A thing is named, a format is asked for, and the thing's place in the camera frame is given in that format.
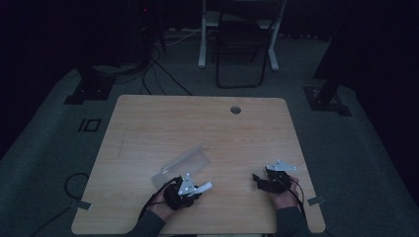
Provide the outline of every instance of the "dark background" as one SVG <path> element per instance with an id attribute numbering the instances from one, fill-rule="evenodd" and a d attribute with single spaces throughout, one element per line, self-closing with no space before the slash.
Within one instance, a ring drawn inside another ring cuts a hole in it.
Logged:
<path id="1" fill-rule="evenodd" d="M 137 61 L 146 1 L 2 1 L 0 106 L 3 156 L 50 89 L 79 63 Z M 219 0 L 210 1 L 216 9 Z M 163 29 L 197 29 L 201 1 L 162 0 Z M 281 34 L 333 38 L 315 78 L 354 89 L 418 202 L 418 7 L 414 1 L 289 0 Z"/>

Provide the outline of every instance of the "dark gray carpet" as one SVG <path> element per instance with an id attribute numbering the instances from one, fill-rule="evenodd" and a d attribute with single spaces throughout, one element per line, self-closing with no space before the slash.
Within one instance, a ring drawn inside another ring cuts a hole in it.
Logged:
<path id="1" fill-rule="evenodd" d="M 197 39 L 187 39 L 168 46 L 167 55 L 161 55 L 158 62 L 195 96 L 286 99 L 312 182 L 317 194 L 326 199 L 321 208 L 332 236 L 419 236 L 418 206 L 400 181 L 355 93 L 343 87 L 338 92 L 352 117 L 309 108 L 302 87 L 324 83 L 312 76 L 327 42 L 280 38 L 276 46 L 280 71 L 268 69 L 259 88 L 227 90 L 215 86 L 211 42 L 208 66 L 198 68 L 199 45 Z M 166 94 L 186 95 L 158 66 L 154 69 Z M 242 70 L 224 72 L 231 77 L 246 76 Z M 79 80 L 73 70 L 56 84 L 1 160 L 1 236 L 29 236 L 71 203 L 63 189 L 66 178 L 90 173 L 118 96 L 140 93 L 140 77 L 121 76 L 108 101 L 63 105 Z M 153 70 L 147 73 L 146 85 L 153 94 L 162 94 Z M 78 131 L 83 119 L 102 122 L 96 132 Z M 72 191 L 81 193 L 84 183 L 80 179 Z M 38 236 L 72 236 L 74 215 L 75 209 L 70 209 Z"/>

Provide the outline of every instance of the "person's arm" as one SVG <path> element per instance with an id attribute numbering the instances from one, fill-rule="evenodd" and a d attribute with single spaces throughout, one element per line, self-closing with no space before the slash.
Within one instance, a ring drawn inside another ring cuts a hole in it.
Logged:
<path id="1" fill-rule="evenodd" d="M 166 203 L 162 191 L 151 203 L 151 206 L 138 220 L 135 227 L 126 236 L 155 237 L 175 213 Z"/>
<path id="2" fill-rule="evenodd" d="M 297 197 L 296 184 L 298 179 L 293 179 L 291 192 Z M 306 237 L 311 236 L 311 232 L 302 217 L 297 206 L 295 197 L 290 191 L 285 191 L 281 195 L 269 194 L 275 209 L 277 210 L 277 236 L 281 237 Z"/>

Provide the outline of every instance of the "dark sleeve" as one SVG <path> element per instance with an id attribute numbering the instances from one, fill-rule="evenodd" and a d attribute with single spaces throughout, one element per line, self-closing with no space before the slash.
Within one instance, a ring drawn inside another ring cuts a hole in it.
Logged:
<path id="1" fill-rule="evenodd" d="M 277 210 L 277 226 L 278 237 L 311 236 L 311 232 L 296 206 Z"/>
<path id="2" fill-rule="evenodd" d="M 129 237 L 156 237 L 166 224 L 158 215 L 147 210 L 138 220 L 135 227 L 126 236 Z"/>

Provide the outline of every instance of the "table top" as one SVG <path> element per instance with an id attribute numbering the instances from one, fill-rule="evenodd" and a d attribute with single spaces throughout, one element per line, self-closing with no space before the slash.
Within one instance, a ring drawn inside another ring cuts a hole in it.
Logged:
<path id="1" fill-rule="evenodd" d="M 239 114 L 231 112 L 240 108 Z M 197 186 L 212 182 L 191 207 L 178 211 L 161 234 L 276 232 L 275 209 L 257 189 L 265 165 L 278 159 L 296 166 L 288 174 L 304 192 L 308 227 L 325 229 L 287 103 L 279 98 L 120 96 L 108 125 L 83 201 L 75 234 L 124 234 L 156 192 L 151 177 L 197 145 L 209 163 L 192 175 Z"/>

